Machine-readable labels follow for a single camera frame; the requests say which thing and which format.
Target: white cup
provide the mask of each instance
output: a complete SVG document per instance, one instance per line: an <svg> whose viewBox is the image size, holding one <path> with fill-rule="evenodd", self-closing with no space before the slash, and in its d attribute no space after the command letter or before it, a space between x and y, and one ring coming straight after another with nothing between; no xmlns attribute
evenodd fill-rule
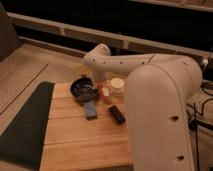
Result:
<svg viewBox="0 0 213 171"><path fill-rule="evenodd" d="M124 81L121 78L113 78L110 85L112 94L118 96L123 92Z"/></svg>

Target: cable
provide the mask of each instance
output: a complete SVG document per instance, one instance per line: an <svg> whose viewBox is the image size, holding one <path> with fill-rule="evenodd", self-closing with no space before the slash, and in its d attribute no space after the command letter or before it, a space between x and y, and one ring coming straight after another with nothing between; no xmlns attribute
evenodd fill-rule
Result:
<svg viewBox="0 0 213 171"><path fill-rule="evenodd" d="M195 129L195 145L196 145L196 159L197 159L197 171L200 171L200 158L199 158L199 141L198 141L198 131L197 131L198 126L196 125Z"/></svg>
<svg viewBox="0 0 213 171"><path fill-rule="evenodd" d="M213 100L213 98L209 98L209 99L207 99L203 102L202 107L201 107L201 115L202 116L204 115L204 109L205 109L206 103L209 102L209 101L212 101L212 100Z"/></svg>
<svg viewBox="0 0 213 171"><path fill-rule="evenodd" d="M204 82L204 83L202 83L201 89L202 89L202 91L203 91L205 94L207 94L207 95L209 95L209 96L213 96L212 93L209 93L208 91L205 90L205 88L206 88L205 86L208 86L209 84L213 84L213 82Z"/></svg>
<svg viewBox="0 0 213 171"><path fill-rule="evenodd" d="M194 114L199 114L200 116L202 116L203 114L200 113L196 108L194 108L191 104L186 104L187 106L189 106L191 109L193 109Z"/></svg>

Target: desk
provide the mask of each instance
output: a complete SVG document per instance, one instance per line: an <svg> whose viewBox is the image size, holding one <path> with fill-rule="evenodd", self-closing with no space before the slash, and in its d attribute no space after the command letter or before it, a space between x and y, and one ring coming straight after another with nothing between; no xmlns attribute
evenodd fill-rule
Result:
<svg viewBox="0 0 213 171"><path fill-rule="evenodd" d="M101 100L98 118L87 120L70 85L54 86L40 170L133 170L126 124L118 125ZM122 97L112 102L124 111Z"/></svg>

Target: carpet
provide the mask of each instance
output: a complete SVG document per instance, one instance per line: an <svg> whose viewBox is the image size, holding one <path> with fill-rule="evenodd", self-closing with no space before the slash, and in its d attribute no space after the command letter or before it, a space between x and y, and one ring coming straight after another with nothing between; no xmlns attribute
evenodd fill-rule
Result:
<svg viewBox="0 0 213 171"><path fill-rule="evenodd" d="M53 92L42 82L0 136L0 159L39 169Z"/></svg>

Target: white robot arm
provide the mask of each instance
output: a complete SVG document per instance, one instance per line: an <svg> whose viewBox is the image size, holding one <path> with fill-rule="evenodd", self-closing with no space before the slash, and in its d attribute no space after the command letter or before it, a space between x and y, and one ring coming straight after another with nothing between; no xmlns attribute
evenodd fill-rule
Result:
<svg viewBox="0 0 213 171"><path fill-rule="evenodd" d="M193 171L185 105L201 85L199 65L179 55L112 57L104 44L83 60L96 81L106 71L128 75L124 101L134 170Z"/></svg>

